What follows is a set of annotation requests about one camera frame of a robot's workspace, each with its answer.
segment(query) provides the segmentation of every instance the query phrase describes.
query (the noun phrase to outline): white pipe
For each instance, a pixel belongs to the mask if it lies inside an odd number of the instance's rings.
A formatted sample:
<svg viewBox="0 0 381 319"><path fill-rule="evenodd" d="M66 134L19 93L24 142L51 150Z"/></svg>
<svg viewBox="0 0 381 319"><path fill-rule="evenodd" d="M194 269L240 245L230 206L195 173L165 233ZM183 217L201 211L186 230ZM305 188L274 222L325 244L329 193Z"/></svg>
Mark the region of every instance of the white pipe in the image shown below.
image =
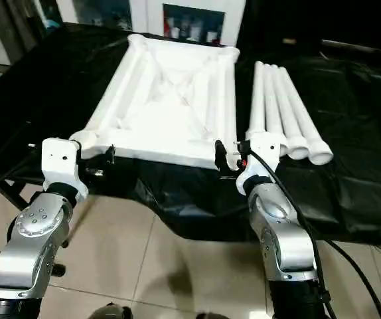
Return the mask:
<svg viewBox="0 0 381 319"><path fill-rule="evenodd" d="M281 145L280 156L284 156L287 154L288 144L285 135L283 135L281 116L279 114L275 91L273 89L271 67L268 64L265 64L263 72L264 91L266 92L266 129L270 133L277 134Z"/></svg>
<svg viewBox="0 0 381 319"><path fill-rule="evenodd" d="M276 65L271 66L271 75L279 104L283 131L288 141L288 155L293 160L301 160L309 155L307 141L301 134Z"/></svg>
<svg viewBox="0 0 381 319"><path fill-rule="evenodd" d="M260 61L256 62L254 69L254 83L252 86L252 103L250 126L246 131L246 139L249 140L254 133L262 133L266 131L264 116L264 65Z"/></svg>
<svg viewBox="0 0 381 319"><path fill-rule="evenodd" d="M286 69L279 68L279 73L297 118L299 128L309 144L309 160L315 165L328 163L333 157L331 149L322 140Z"/></svg>

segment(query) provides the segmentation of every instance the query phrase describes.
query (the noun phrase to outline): pvc pipe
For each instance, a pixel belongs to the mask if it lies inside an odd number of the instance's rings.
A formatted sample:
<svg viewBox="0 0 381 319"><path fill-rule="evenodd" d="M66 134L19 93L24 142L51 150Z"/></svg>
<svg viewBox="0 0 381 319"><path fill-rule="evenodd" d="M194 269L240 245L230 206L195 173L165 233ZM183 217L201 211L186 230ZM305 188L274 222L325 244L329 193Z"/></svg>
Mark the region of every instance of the pvc pipe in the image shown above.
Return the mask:
<svg viewBox="0 0 381 319"><path fill-rule="evenodd" d="M293 108L293 112L297 118L299 128L309 145L309 160L315 165L323 165L328 163L333 157L331 149L328 144L322 140L322 137L317 131L316 126L305 108L305 105L301 100L297 89L292 83L292 79L286 69L279 68L279 73L284 83L291 107Z"/></svg>
<svg viewBox="0 0 381 319"><path fill-rule="evenodd" d="M260 61L256 62L254 69L254 84L252 86L252 103L250 126L246 131L246 139L249 140L254 133L266 131L265 108L264 108L264 84L263 84L264 65Z"/></svg>
<svg viewBox="0 0 381 319"><path fill-rule="evenodd" d="M273 89L271 71L271 67L268 64L265 64L263 67L263 82L264 90L266 92L266 129L270 133L277 134L281 145L280 156L284 156L288 152L288 143L285 135L283 135L281 116L279 114L279 108L277 106L275 90Z"/></svg>
<svg viewBox="0 0 381 319"><path fill-rule="evenodd" d="M292 106L289 103L285 88L281 81L279 69L276 65L271 66L273 87L275 89L283 131L288 141L288 155L293 160L301 160L309 155L307 140L301 134L297 119L294 116Z"/></svg>

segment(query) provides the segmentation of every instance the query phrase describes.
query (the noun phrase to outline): white tube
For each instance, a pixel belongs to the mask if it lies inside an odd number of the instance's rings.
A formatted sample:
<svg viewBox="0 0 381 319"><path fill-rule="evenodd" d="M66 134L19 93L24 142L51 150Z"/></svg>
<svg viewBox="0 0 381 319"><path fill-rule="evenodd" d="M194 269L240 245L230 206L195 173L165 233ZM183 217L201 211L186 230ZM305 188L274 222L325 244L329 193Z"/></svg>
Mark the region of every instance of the white tube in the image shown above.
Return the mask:
<svg viewBox="0 0 381 319"><path fill-rule="evenodd" d="M279 108L277 107L275 91L273 89L273 82L271 77L271 67L265 64L263 67L264 73L264 91L266 93L266 130L270 133L277 134L279 136L279 142L281 144L280 156L287 154L287 140L283 135L283 128L281 123L281 116L279 114Z"/></svg>
<svg viewBox="0 0 381 319"><path fill-rule="evenodd" d="M264 116L264 84L263 84L264 65L260 61L256 62L254 69L254 83L252 85L252 103L250 126L246 131L246 139L249 140L254 133L262 133L266 131Z"/></svg>
<svg viewBox="0 0 381 319"><path fill-rule="evenodd" d="M271 66L273 87L282 121L283 131L288 141L288 155L293 160L301 160L309 155L307 141L301 134L297 119L294 116L291 104L286 95L285 88L280 78L279 69L276 65Z"/></svg>
<svg viewBox="0 0 381 319"><path fill-rule="evenodd" d="M279 73L284 83L289 102L297 118L299 128L309 144L309 160L315 165L328 163L333 157L331 149L328 144L322 140L286 69L279 68Z"/></svg>

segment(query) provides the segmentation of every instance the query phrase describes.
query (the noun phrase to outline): black tablecloth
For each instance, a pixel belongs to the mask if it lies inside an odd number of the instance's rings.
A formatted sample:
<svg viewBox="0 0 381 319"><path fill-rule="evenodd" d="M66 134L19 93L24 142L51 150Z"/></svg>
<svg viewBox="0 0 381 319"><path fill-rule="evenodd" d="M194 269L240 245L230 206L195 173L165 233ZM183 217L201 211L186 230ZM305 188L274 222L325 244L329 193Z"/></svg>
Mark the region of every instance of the black tablecloth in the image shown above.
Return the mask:
<svg viewBox="0 0 381 319"><path fill-rule="evenodd" d="M48 137L69 138L97 106L128 33L67 25L0 78L0 173ZM283 158L277 173L324 237L381 244L381 60L354 62L296 49L244 50L236 63L238 137L248 127L254 62L285 66L334 160ZM94 193L138 200L180 236L249 241L246 199L216 171L116 158ZM41 182L38 162L14 179ZM121 207L118 207L121 218Z"/></svg>

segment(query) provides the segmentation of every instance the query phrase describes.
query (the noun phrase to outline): metal bracket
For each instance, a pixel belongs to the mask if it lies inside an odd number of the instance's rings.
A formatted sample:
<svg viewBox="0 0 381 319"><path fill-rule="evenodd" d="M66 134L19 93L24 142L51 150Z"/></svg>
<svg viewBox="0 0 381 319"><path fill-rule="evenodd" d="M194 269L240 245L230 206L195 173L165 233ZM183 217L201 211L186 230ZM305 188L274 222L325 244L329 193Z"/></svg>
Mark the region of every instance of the metal bracket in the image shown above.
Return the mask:
<svg viewBox="0 0 381 319"><path fill-rule="evenodd" d="M279 164L280 157L280 138L277 134L263 132L255 133L250 139L251 150L256 152L263 160L275 171ZM236 187L239 193L245 194L244 183L252 176L270 177L264 166L254 156L248 156L248 162L245 170L236 179Z"/></svg>
<svg viewBox="0 0 381 319"><path fill-rule="evenodd" d="M65 183L78 190L77 202L84 200L88 188L78 177L77 156L80 144L75 141L47 138L42 143L42 172L44 190L51 183Z"/></svg>

